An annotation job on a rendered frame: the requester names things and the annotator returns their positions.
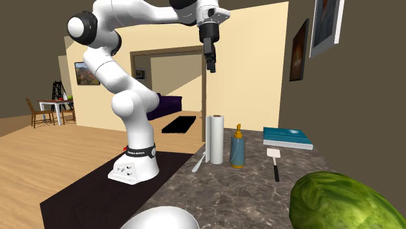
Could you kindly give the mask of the brown wooden chair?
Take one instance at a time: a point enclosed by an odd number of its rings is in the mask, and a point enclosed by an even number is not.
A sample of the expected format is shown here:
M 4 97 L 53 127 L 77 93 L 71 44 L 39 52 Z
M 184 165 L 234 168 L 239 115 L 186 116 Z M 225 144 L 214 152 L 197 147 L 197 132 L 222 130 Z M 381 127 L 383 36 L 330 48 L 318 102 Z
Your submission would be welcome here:
M 74 109 L 70 109 L 70 110 L 63 110 L 61 111 L 61 116 L 62 116 L 62 123 L 65 125 L 66 123 L 66 119 L 64 117 L 65 114 L 71 113 L 72 114 L 72 121 L 76 122 L 76 115 L 75 115 L 75 110 Z
M 44 111 L 36 111 L 30 101 L 29 98 L 26 98 L 26 102 L 27 105 L 29 106 L 30 110 L 31 110 L 31 126 L 32 127 L 36 127 L 36 123 L 38 123 L 38 121 L 36 120 L 36 116 L 37 115 L 48 115 L 49 116 L 49 121 L 55 125 L 55 120 L 54 120 L 54 116 L 53 116 L 53 112 L 49 111 L 49 110 L 44 110 Z

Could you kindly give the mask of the dark robot stand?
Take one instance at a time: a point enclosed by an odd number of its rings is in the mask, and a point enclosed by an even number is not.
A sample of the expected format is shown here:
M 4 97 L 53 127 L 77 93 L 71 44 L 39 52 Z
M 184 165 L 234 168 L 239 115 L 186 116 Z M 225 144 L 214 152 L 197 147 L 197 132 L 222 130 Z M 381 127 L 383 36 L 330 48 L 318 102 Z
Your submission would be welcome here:
M 191 157 L 158 152 L 159 174 L 135 185 L 107 177 L 115 157 L 40 203 L 44 229 L 119 229 Z

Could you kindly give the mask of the black tripod stand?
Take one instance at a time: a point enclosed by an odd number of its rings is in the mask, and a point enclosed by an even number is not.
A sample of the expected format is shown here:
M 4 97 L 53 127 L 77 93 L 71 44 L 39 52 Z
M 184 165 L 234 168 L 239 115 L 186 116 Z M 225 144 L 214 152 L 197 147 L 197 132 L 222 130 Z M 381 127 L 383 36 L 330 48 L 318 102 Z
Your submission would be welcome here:
M 63 98 L 65 94 L 66 91 L 63 87 L 62 81 L 54 81 L 52 90 L 52 99 L 59 100 L 60 98 Z

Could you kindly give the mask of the brown door frame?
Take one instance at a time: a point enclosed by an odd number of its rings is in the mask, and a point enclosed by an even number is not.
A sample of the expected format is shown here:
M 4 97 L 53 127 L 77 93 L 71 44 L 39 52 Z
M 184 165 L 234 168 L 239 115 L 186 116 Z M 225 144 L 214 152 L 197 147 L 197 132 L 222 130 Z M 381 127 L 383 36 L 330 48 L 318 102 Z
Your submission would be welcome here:
M 202 142 L 206 139 L 206 79 L 207 79 L 207 70 L 206 70 L 206 60 L 203 54 L 203 45 L 200 46 L 186 46 L 186 47 L 173 47 L 165 49 L 149 49 L 144 51 L 130 51 L 130 63 L 131 63 L 131 75 L 134 76 L 135 73 L 135 56 L 145 56 L 145 55 L 201 55 L 202 62 Z

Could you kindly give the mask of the white framed wall picture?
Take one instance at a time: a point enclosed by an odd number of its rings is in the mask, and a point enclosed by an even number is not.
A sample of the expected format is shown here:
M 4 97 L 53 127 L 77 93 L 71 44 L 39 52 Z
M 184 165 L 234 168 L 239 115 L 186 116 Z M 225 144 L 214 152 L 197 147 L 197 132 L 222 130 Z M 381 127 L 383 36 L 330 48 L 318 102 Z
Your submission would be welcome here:
M 339 43 L 345 0 L 316 0 L 309 57 Z

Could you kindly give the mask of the purple sofa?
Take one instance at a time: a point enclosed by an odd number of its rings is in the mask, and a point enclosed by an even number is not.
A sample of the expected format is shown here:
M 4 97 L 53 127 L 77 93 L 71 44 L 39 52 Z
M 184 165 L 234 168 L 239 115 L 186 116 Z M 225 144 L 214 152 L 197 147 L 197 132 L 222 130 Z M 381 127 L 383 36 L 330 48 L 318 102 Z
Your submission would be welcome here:
M 148 120 L 154 120 L 163 116 L 170 115 L 182 111 L 182 97 L 181 96 L 159 96 L 159 105 L 151 112 L 147 113 Z

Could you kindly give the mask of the white paper towel roll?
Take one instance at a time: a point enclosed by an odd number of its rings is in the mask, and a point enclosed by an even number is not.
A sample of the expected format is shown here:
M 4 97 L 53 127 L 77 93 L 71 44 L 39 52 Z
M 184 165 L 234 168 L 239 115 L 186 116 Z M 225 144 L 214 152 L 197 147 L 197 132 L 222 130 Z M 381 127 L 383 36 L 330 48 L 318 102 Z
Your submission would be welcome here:
M 218 165 L 223 162 L 224 116 L 206 117 L 206 162 Z

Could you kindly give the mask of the landscape wall picture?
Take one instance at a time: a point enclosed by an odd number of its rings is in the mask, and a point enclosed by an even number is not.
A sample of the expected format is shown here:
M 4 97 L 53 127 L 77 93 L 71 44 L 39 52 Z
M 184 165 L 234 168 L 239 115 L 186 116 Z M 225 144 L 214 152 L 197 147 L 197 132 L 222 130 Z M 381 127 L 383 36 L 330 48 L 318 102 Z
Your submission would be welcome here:
M 78 85 L 99 85 L 100 82 L 94 77 L 84 62 L 75 62 L 75 75 Z

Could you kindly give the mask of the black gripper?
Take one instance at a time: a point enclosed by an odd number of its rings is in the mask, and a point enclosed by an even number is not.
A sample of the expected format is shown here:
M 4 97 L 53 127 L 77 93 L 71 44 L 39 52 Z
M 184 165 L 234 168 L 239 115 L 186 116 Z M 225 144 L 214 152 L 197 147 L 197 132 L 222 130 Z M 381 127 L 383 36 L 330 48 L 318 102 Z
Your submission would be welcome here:
M 203 23 L 199 27 L 199 39 L 204 46 L 206 69 L 216 72 L 215 43 L 219 40 L 219 25 L 217 23 Z

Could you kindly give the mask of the blue bottle with yellow pump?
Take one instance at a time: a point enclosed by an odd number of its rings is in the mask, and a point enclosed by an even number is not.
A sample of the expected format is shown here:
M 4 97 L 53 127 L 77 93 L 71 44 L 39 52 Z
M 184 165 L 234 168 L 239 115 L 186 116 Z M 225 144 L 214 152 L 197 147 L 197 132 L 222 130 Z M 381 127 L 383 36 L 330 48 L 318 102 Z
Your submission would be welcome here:
M 243 168 L 245 165 L 245 139 L 241 132 L 241 124 L 231 137 L 230 144 L 230 165 L 234 168 Z

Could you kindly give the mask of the white dining table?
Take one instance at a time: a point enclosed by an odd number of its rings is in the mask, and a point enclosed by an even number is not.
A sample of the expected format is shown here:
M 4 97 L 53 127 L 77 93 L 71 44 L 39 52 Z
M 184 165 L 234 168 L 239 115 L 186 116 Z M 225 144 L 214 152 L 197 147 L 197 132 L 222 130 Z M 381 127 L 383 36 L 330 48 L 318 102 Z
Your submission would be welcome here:
M 59 108 L 59 105 L 65 105 L 72 103 L 73 100 L 67 100 L 66 94 L 63 95 L 64 100 L 38 100 L 40 110 L 44 111 L 44 105 L 52 105 L 55 108 L 55 112 L 57 114 L 57 120 L 58 124 L 61 126 L 62 125 L 62 117 L 61 117 L 61 109 Z

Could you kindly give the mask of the teal book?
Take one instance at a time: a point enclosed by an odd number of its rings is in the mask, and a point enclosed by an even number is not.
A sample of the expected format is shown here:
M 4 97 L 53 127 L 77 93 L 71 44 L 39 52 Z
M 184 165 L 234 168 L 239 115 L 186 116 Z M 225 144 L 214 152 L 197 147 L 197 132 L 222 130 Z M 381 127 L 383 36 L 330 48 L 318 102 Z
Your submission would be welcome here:
M 263 144 L 303 150 L 313 150 L 314 145 L 300 129 L 263 129 Z

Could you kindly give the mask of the white knife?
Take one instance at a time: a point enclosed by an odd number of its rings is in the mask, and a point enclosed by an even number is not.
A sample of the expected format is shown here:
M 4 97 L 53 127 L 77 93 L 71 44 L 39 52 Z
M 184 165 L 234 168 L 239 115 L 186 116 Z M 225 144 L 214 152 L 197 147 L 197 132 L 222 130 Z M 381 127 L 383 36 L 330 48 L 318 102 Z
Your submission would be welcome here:
M 196 163 L 196 165 L 193 167 L 193 169 L 191 170 L 191 172 L 196 172 L 196 171 L 199 169 L 199 167 L 200 167 L 200 165 L 201 165 L 201 163 L 202 163 L 202 161 L 204 160 L 205 157 L 206 157 L 206 152 L 204 152 L 204 153 L 202 154 L 202 157 L 201 157 L 200 160 Z

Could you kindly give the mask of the dark brown wall picture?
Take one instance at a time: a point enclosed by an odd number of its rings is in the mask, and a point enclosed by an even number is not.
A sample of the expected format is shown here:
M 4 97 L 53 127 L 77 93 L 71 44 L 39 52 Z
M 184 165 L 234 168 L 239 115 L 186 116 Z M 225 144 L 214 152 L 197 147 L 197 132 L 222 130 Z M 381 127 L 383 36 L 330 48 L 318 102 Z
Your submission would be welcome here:
M 303 80 L 309 20 L 304 21 L 292 41 L 289 81 Z

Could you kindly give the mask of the white round object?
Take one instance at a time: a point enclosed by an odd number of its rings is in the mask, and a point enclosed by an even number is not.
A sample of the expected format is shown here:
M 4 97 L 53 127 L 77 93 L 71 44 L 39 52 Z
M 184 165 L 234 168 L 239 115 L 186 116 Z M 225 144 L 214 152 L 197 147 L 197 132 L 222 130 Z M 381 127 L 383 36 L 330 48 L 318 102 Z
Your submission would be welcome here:
M 132 217 L 120 229 L 200 229 L 200 227 L 188 211 L 174 206 L 159 206 Z

